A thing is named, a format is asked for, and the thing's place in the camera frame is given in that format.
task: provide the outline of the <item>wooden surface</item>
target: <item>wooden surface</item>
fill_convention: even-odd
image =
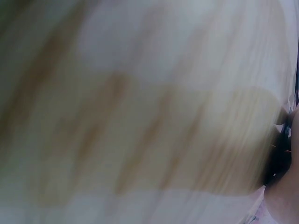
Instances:
[[[294,104],[296,8],[28,3],[0,36],[3,218],[242,220]]]

